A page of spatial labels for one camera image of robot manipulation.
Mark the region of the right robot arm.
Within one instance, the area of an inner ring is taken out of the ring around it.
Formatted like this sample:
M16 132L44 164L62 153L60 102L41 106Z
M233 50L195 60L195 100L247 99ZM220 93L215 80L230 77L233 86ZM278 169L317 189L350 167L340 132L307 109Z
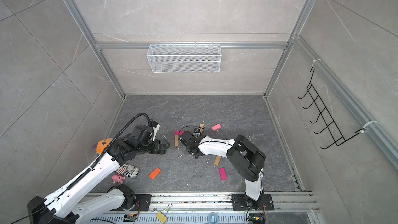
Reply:
M246 187L245 194L232 196L232 201L244 208L258 210L262 207L262 176L266 156L249 139L239 135L235 139L220 140L202 134L195 136L186 131L179 136L179 141L196 158L204 155L227 158L244 178Z

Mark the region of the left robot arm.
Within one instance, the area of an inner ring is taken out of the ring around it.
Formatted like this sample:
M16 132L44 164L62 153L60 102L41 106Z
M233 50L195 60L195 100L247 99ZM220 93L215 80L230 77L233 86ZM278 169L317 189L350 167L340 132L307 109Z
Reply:
M140 116L147 119L147 125L137 125L125 136L122 133L126 128L122 128L99 156L77 176L45 198L33 198L27 205L29 222L84 224L110 210L123 208L130 211L137 208L139 201L135 192L125 184L113 186L109 192L92 200L83 202L82 199L104 178L137 155L166 153L170 144L156 138L160 125L147 114L137 114L126 125L129 126Z

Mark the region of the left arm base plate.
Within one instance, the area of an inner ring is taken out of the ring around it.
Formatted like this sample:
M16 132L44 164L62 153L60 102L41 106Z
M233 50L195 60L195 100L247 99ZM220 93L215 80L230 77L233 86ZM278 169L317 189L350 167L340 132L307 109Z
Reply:
M122 205L120 208L112 209L112 211L138 211L138 209L140 211L149 211L151 198L151 194L137 194L132 204Z

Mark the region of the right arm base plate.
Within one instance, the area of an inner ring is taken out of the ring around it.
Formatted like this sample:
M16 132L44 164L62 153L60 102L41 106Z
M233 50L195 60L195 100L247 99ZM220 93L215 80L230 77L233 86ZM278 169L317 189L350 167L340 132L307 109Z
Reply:
M243 211L253 209L255 211L274 210L274 203L270 194L261 194L258 200L253 200L246 194L232 194L231 195L232 207L235 211Z

